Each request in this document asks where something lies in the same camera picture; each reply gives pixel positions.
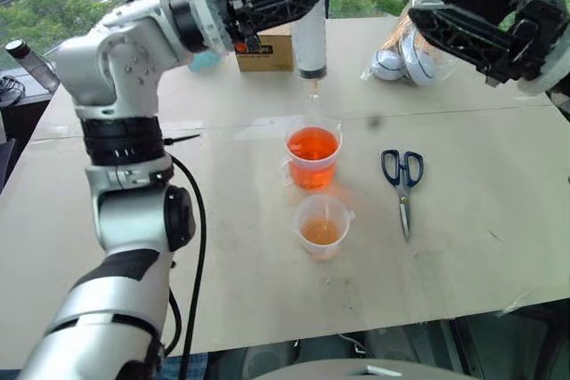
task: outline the measuring cup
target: measuring cup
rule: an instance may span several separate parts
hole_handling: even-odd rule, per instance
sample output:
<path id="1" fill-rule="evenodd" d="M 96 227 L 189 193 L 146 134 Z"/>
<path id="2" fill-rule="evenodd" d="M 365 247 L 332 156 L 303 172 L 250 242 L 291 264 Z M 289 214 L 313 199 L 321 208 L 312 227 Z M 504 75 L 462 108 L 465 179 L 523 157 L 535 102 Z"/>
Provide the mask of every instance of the measuring cup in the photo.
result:
<path id="1" fill-rule="evenodd" d="M 305 250 L 317 260 L 328 260 L 340 249 L 340 243 L 348 233 L 354 211 L 348 211 L 343 203 L 329 195 L 317 194 L 303 199 L 293 216 L 293 231 L 301 239 Z M 316 244 L 303 234 L 304 227 L 312 221 L 328 220 L 334 223 L 336 240 L 327 245 Z"/>
<path id="2" fill-rule="evenodd" d="M 314 138 L 304 138 L 303 133 L 313 130 Z M 325 151 L 328 156 L 320 157 L 323 144 L 331 144 L 328 137 L 334 137 L 334 150 Z M 307 141 L 313 144 L 310 150 L 296 150 L 295 141 Z M 322 189 L 332 182 L 337 166 L 337 157 L 342 146 L 340 121 L 322 116 L 302 116 L 289 125 L 285 135 L 285 145 L 289 159 L 289 174 L 295 184 L 303 189 Z"/>

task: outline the white table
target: white table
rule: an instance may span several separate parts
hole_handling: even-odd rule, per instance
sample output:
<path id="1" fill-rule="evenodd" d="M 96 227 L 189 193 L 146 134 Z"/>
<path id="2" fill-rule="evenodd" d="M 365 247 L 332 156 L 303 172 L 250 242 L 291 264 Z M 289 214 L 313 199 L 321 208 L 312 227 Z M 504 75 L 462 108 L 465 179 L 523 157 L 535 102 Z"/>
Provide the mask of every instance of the white table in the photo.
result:
<path id="1" fill-rule="evenodd" d="M 511 310 L 570 295 L 569 127 L 543 96 L 493 90 L 469 65 L 418 90 L 359 76 L 392 19 L 328 24 L 321 110 L 343 118 L 345 142 L 326 190 L 356 218 L 334 259 L 307 256 L 290 231 L 308 194 L 284 186 L 284 128 L 307 111 L 305 82 L 287 73 L 167 73 L 164 133 L 199 128 L 172 148 L 196 175 L 208 254 L 193 352 Z M 373 126 L 370 118 L 379 117 Z M 88 162 L 60 90 L 0 197 L 0 368 L 17 368 L 79 276 L 102 259 Z M 416 150 L 426 172 L 403 240 L 385 149 Z M 51 174 L 64 174 L 65 186 Z M 185 185 L 181 174 L 173 183 Z M 176 253 L 171 284 L 190 302 L 198 239 Z M 167 319 L 165 337 L 173 333 Z"/>

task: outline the scissor handle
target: scissor handle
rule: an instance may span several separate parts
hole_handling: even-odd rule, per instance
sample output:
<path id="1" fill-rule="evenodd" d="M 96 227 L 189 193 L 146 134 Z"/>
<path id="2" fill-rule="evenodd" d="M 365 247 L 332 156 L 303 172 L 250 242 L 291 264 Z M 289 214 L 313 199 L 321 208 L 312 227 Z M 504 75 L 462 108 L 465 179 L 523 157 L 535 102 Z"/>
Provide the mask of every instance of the scissor handle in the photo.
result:
<path id="1" fill-rule="evenodd" d="M 393 156 L 395 161 L 395 176 L 390 175 L 386 168 L 386 156 Z M 384 150 L 380 157 L 382 172 L 390 184 L 397 186 L 400 183 L 400 153 L 398 150 Z"/>
<path id="2" fill-rule="evenodd" d="M 418 177 L 412 178 L 410 173 L 410 164 L 408 162 L 409 158 L 414 158 L 418 161 L 419 172 Z M 403 169 L 406 171 L 406 185 L 411 189 L 413 186 L 418 184 L 419 180 L 424 174 L 424 158 L 415 151 L 406 151 L 403 155 Z"/>

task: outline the orange liquid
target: orange liquid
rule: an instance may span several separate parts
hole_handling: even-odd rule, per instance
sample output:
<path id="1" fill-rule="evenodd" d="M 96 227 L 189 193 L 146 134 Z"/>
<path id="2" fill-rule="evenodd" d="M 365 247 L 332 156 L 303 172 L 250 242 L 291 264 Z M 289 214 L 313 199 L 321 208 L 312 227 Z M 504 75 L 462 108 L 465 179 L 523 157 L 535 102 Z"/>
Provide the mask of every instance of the orange liquid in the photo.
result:
<path id="1" fill-rule="evenodd" d="M 298 158 L 321 160 L 332 155 L 338 142 L 335 136 L 322 128 L 310 126 L 297 131 L 287 142 L 287 147 Z M 304 189 L 322 189 L 332 182 L 336 163 L 326 168 L 311 171 L 289 162 L 289 172 L 295 183 Z"/>
<path id="2" fill-rule="evenodd" d="M 337 241 L 337 225 L 324 217 L 315 217 L 305 223 L 301 233 L 306 240 L 317 245 L 328 245 Z"/>

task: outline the cardboard box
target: cardboard box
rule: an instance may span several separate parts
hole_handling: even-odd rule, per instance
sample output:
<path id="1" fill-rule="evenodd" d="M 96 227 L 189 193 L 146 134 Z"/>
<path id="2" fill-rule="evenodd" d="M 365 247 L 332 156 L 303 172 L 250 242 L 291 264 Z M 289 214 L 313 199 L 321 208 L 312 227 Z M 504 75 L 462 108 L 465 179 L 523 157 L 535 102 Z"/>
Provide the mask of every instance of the cardboard box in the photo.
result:
<path id="1" fill-rule="evenodd" d="M 256 53 L 235 53 L 240 71 L 292 71 L 291 26 L 285 24 L 259 33 L 261 48 Z"/>

